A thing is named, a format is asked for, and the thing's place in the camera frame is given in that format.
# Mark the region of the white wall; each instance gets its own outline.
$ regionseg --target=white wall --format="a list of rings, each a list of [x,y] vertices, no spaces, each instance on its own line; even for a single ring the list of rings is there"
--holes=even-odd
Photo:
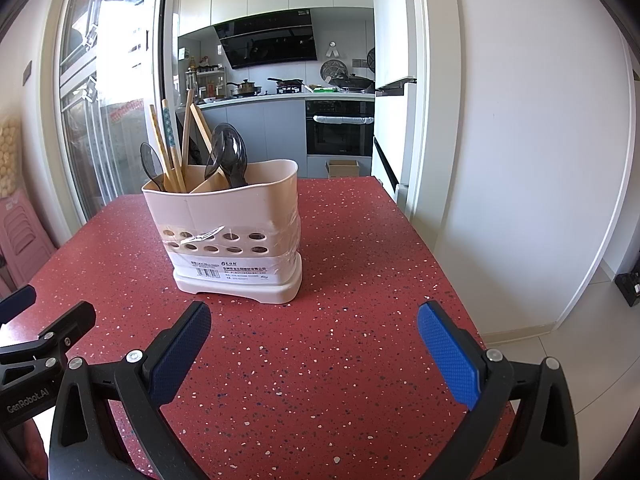
[[[268,81],[268,77],[278,79],[302,79],[306,84],[326,84],[320,79],[320,67],[329,58],[326,56],[329,43],[335,41],[340,59],[347,65],[350,73],[374,79],[374,74],[367,68],[353,68],[353,59],[367,59],[367,53],[374,47],[374,26],[372,9],[319,8],[311,9],[316,41],[317,61],[301,61],[291,63],[274,63],[232,70],[226,55],[218,55],[220,40],[213,27],[206,31],[181,36],[178,43],[182,45],[187,38],[200,38],[200,53],[209,56],[210,64],[222,63],[226,69],[226,80],[235,83],[243,79],[255,82],[262,91],[276,93],[276,82]]]
[[[189,40],[184,36],[178,37],[178,49],[186,48],[189,51],[189,57],[177,61],[178,65],[178,81],[180,85],[180,105],[185,106],[187,102],[187,84],[186,84],[186,72],[189,69],[189,62],[191,57],[198,63],[200,58],[200,42],[198,40]]]
[[[0,112],[17,114],[22,123],[22,174],[27,192],[44,228],[56,245],[71,235],[78,218],[69,198],[59,196],[53,178],[64,179],[59,167],[47,163],[46,150],[59,150],[53,115],[53,48],[62,0],[29,0],[0,43]],[[31,77],[22,86],[22,72],[32,62]]]
[[[632,57],[633,67],[640,74],[640,63]],[[613,231],[602,261],[613,274],[629,272],[640,257],[640,82],[635,81],[636,89],[636,145],[631,165],[629,185],[626,188],[625,201],[620,218]]]
[[[633,149],[626,43],[599,0],[459,7],[463,105],[434,255],[480,333],[548,330],[620,211]]]

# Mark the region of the product label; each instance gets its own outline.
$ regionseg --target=product label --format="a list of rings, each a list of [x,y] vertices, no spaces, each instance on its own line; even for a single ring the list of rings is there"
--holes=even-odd
[[[293,274],[295,258],[215,258],[169,253],[175,269],[185,278],[243,285],[280,285]]]

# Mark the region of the pink chair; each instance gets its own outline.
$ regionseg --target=pink chair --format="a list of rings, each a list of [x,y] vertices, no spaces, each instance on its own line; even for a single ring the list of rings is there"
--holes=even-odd
[[[0,249],[17,288],[29,283],[56,251],[21,189],[0,200]]]

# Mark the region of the oven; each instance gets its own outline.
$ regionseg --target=oven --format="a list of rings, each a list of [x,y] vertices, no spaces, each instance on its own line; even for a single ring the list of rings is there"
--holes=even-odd
[[[308,155],[371,156],[373,101],[306,101]]]

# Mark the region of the chopstick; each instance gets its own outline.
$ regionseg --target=chopstick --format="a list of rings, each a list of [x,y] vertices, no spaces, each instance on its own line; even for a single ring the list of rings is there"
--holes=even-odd
[[[187,107],[184,109],[184,126],[182,127],[182,176],[187,178],[189,165],[189,131],[191,129],[191,104],[193,104],[193,88],[187,92]]]
[[[158,125],[158,116],[156,115],[156,107],[153,105],[149,105],[149,111],[151,113],[151,123],[154,128],[154,134],[156,135],[156,142],[158,143],[158,149],[160,150],[160,163],[162,164],[162,169],[164,170],[164,174],[169,179],[169,183],[171,183],[172,189],[178,189],[178,185],[174,179],[173,171],[171,167],[171,163],[169,162],[169,158],[166,154],[166,147],[164,145],[164,135],[160,133],[160,126]]]
[[[186,193],[187,189],[184,185],[182,177],[182,166],[180,164],[180,154],[175,145],[174,129],[171,126],[171,112],[169,111],[169,103],[166,99],[162,99],[162,118],[164,119],[164,130],[166,132],[166,140],[169,143],[169,153],[174,160],[175,179],[178,182],[178,191]]]
[[[202,136],[202,140],[204,140],[204,145],[207,147],[207,150],[209,150],[209,153],[211,153],[211,130],[209,130],[209,125],[202,115],[202,111],[195,103],[191,104],[191,113],[193,113],[193,118],[198,125],[200,135]]]

